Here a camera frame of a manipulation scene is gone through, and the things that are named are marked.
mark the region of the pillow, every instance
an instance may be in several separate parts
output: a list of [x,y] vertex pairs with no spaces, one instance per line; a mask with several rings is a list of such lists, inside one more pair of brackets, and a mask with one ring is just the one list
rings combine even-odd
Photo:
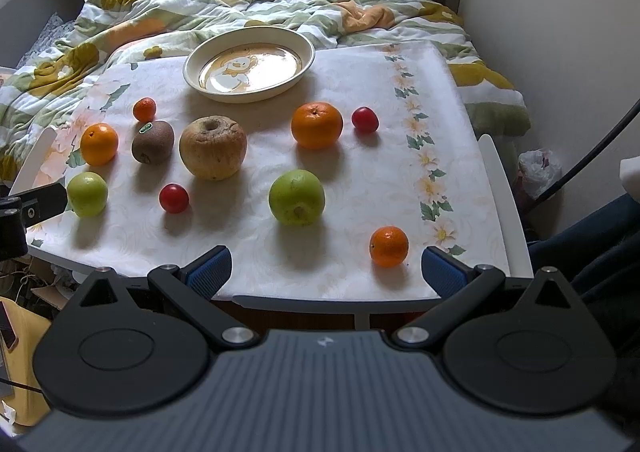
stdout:
[[26,65],[31,58],[44,52],[56,39],[66,36],[72,29],[74,29],[73,21],[65,23],[58,14],[53,14],[47,24],[44,25],[38,40],[33,43],[33,46],[26,54],[22,55],[17,68]]

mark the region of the orange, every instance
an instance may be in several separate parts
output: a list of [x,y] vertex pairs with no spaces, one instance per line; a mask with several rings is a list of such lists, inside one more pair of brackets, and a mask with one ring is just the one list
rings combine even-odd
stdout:
[[380,267],[398,266],[409,253],[409,239],[398,227],[382,227],[373,232],[369,254]]
[[342,115],[327,102],[300,106],[291,119],[291,134],[305,149],[324,149],[340,137]]
[[118,151],[118,134],[109,124],[89,125],[80,139],[80,154],[89,165],[99,167]]
[[152,98],[144,97],[133,106],[133,116],[136,120],[146,124],[156,116],[156,102]]

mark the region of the tablecloth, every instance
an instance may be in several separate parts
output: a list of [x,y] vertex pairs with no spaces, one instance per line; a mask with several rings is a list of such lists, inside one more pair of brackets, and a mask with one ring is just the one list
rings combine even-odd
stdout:
[[[108,206],[94,218],[71,212],[38,225],[28,242],[89,266],[146,275],[162,263],[185,265],[217,244],[229,247],[233,272],[218,296],[291,299],[412,300],[437,297],[420,273],[420,255],[437,245],[468,265],[491,263],[508,273],[504,242],[481,154],[446,62],[428,41],[318,52],[299,84],[273,99],[247,105],[208,100],[182,79],[184,57],[115,65],[100,77],[60,129],[38,185],[92,170],[109,185]],[[135,161],[130,145],[140,125],[133,104],[150,96],[156,120],[175,131],[165,165]],[[325,101],[345,120],[335,147],[299,148],[290,134],[293,111]],[[359,106],[380,118],[376,134],[359,136],[350,122]],[[220,182],[193,177],[177,150],[183,128],[207,115],[238,121],[248,136],[241,171]],[[89,168],[78,150],[83,130],[112,125],[120,137],[116,158]],[[318,176],[326,194],[319,222],[287,227],[270,213],[273,181],[290,169]],[[158,193],[179,183],[190,208],[165,213]],[[380,269],[369,238],[399,226],[410,241],[401,266]]]

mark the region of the cherry tomato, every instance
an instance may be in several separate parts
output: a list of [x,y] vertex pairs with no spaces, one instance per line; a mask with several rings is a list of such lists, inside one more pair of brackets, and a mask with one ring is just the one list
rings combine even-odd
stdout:
[[380,122],[376,114],[368,107],[360,107],[351,115],[351,123],[361,133],[373,133]]
[[189,206],[189,194],[180,185],[170,183],[160,191],[160,206],[169,214],[179,214]]

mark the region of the white plate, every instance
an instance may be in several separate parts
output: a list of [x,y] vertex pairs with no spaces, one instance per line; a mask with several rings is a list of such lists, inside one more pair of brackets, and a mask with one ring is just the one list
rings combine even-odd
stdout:
[[232,104],[258,102],[292,87],[316,51],[301,34],[277,26],[249,26],[199,45],[182,75],[204,96]]

